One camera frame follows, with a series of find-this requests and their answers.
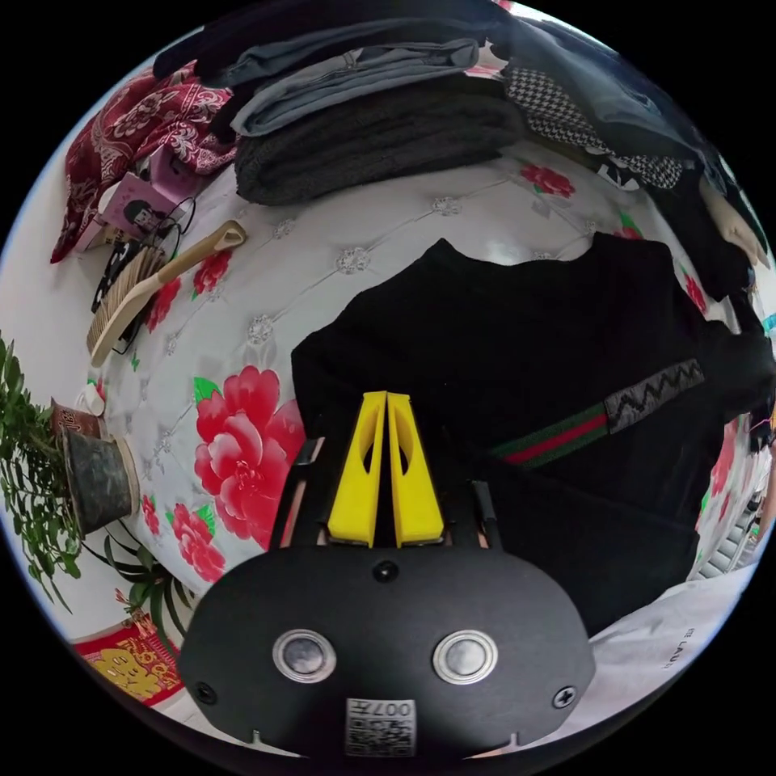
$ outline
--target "printed number 007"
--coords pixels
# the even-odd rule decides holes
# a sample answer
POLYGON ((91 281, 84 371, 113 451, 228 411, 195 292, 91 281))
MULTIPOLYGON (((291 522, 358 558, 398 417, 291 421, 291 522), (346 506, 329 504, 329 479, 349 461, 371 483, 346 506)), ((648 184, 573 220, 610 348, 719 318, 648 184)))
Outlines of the printed number 007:
POLYGON ((395 703, 376 703, 373 709, 369 710, 369 713, 375 717, 408 717, 411 713, 409 703, 400 703, 398 706, 395 703))

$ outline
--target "qr code label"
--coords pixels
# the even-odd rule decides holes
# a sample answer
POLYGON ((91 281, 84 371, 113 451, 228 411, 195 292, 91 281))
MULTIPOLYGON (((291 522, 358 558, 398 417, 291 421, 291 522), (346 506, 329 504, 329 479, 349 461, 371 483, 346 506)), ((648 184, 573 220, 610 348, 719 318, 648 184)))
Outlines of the qr code label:
POLYGON ((345 754, 350 757, 414 757, 415 701, 348 698, 345 754))

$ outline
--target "patterned patch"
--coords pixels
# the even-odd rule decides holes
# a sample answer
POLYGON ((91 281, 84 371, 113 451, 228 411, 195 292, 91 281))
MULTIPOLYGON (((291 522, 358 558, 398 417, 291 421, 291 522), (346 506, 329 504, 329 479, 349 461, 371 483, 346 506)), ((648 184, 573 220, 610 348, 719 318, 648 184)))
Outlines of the patterned patch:
POLYGON ((693 358, 669 366, 630 388, 604 399, 609 433, 615 434, 650 415, 680 393, 704 380, 700 364, 693 358))

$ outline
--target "wooden brush handle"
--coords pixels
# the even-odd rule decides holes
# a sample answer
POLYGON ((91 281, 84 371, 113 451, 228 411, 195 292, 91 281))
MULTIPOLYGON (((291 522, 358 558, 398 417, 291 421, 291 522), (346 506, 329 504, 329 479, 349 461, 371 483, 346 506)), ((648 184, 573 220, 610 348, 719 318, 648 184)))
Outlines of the wooden brush handle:
POLYGON ((216 251, 224 251, 226 248, 236 248, 242 245, 248 236, 245 230, 236 221, 227 221, 223 226, 219 226, 212 234, 201 239, 196 245, 192 245, 180 256, 176 256, 172 261, 167 262, 158 272, 157 278, 160 285, 166 285, 174 280, 178 275, 183 275, 187 269, 191 269, 202 259, 216 251))

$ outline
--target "brush bristles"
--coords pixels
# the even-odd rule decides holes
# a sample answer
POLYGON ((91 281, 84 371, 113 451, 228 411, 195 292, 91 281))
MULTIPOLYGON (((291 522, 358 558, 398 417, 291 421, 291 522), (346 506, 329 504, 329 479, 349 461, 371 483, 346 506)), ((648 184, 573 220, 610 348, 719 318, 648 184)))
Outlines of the brush bristles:
POLYGON ((99 337, 110 323, 114 313, 119 309, 124 297, 140 282, 151 277, 163 264, 161 251, 143 248, 124 271, 116 278, 116 282, 100 302, 95 317, 86 335, 86 346, 89 353, 94 353, 99 337))

